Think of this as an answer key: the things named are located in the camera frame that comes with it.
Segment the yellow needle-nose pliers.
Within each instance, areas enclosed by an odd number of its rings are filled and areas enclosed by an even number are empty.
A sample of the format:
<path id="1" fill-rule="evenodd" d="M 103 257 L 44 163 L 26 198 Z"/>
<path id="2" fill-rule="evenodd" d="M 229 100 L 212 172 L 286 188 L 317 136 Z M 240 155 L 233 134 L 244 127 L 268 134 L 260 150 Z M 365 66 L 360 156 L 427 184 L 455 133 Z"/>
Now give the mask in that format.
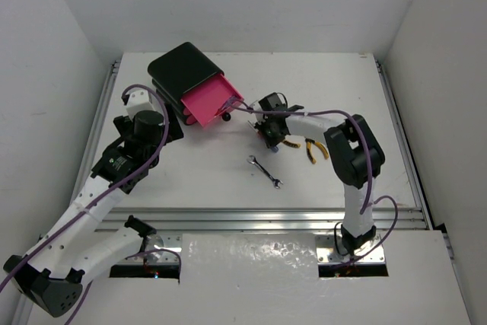
<path id="1" fill-rule="evenodd" d="M 283 139 L 282 144 L 285 146 L 288 146 L 289 148 L 294 148 L 294 149 L 299 149 L 301 147 L 300 143 L 291 142 L 291 141 L 288 141 L 287 139 Z"/>

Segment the pink top drawer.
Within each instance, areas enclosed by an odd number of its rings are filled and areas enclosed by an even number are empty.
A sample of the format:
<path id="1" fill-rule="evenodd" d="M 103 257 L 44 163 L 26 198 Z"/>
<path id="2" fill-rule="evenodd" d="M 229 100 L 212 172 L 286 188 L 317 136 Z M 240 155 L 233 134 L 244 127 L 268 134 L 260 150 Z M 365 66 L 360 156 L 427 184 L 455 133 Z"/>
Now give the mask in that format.
<path id="1" fill-rule="evenodd" d="M 182 97 L 183 108 L 187 107 L 197 119 L 197 123 L 205 127 L 214 119 L 218 108 L 230 97 L 236 96 L 244 100 L 237 89 L 223 76 L 217 74 L 187 91 Z"/>

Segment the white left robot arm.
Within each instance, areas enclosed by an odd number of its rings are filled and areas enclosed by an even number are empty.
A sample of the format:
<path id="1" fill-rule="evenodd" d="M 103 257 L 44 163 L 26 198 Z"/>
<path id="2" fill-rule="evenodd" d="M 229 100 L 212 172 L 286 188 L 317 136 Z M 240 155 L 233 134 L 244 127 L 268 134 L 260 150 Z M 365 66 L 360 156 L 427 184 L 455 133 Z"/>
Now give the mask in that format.
<path id="1" fill-rule="evenodd" d="M 87 237 L 159 162 L 158 147 L 183 138 L 173 113 L 152 110 L 113 121 L 119 137 L 103 151 L 61 218 L 23 256 L 3 269 L 20 293 L 52 317 L 66 314 L 88 284 L 126 257 L 143 253 L 157 231 L 130 215 L 114 234 L 86 248 Z"/>

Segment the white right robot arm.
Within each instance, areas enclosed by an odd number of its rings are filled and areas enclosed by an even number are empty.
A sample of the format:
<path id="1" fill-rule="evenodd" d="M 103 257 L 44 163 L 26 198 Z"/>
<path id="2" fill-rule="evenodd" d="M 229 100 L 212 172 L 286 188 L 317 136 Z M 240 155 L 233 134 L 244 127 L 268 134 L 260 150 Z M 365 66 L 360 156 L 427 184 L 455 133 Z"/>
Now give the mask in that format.
<path id="1" fill-rule="evenodd" d="M 371 241 L 376 233 L 372 218 L 374 181 L 385 163 L 385 154 L 364 117 L 337 110 L 335 113 L 344 119 L 331 119 L 329 111 L 306 112 L 302 106 L 290 107 L 277 93 L 251 104 L 250 112 L 256 116 L 254 129 L 267 148 L 274 148 L 289 135 L 325 147 L 344 187 L 342 245 L 352 255 Z"/>

